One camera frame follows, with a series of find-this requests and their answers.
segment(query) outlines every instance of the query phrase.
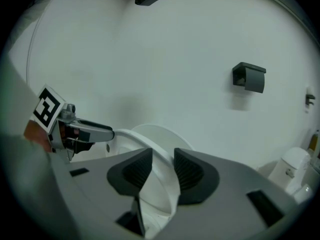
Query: toilet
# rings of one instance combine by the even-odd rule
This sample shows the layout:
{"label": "toilet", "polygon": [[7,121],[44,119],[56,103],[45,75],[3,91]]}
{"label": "toilet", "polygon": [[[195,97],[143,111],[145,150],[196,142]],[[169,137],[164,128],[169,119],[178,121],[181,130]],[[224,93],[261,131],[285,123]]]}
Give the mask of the toilet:
{"label": "toilet", "polygon": [[293,147],[281,157],[268,179],[284,189],[289,195],[294,196],[302,187],[305,188],[302,186],[302,182],[310,159],[307,151]]}
{"label": "toilet", "polygon": [[152,239],[177,210],[180,185],[173,166],[174,148],[194,149],[177,133],[159,125],[144,124],[132,130],[115,130],[114,133],[114,139],[106,143],[107,157],[153,149],[152,171],[139,193],[144,237]]}

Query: black toilet paper holder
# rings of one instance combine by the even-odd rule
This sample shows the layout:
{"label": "black toilet paper holder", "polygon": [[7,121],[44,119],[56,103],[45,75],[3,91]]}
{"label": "black toilet paper holder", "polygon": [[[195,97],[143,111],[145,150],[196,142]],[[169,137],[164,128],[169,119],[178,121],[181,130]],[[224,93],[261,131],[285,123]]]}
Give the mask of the black toilet paper holder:
{"label": "black toilet paper holder", "polygon": [[233,85],[244,86],[247,91],[263,93],[265,88],[265,73],[263,67],[240,62],[232,69]]}

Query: white wall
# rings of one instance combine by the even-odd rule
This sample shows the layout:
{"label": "white wall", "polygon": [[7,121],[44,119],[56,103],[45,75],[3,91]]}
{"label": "white wall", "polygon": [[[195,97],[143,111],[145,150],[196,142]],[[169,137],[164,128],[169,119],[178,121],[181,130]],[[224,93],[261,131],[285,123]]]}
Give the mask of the white wall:
{"label": "white wall", "polygon": [[[266,68],[263,94],[232,85],[239,62]],[[319,126],[319,49],[272,0],[56,0],[29,77],[34,92],[51,85],[79,117],[114,129],[160,124],[252,167],[306,148]]]}

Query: black slot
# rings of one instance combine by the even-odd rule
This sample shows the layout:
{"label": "black slot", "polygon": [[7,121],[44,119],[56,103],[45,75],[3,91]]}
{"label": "black slot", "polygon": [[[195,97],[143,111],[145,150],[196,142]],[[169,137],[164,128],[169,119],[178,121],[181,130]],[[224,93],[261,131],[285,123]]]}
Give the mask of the black slot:
{"label": "black slot", "polygon": [[71,170],[69,171],[69,173],[71,174],[72,177],[75,177],[75,176],[78,176],[78,175],[81,175],[81,174],[85,174],[85,173],[88,173],[89,170],[86,169],[86,168],[80,168],[80,169],[75,169],[75,170]]}
{"label": "black slot", "polygon": [[246,195],[268,227],[271,227],[284,216],[261,190],[253,191]]}

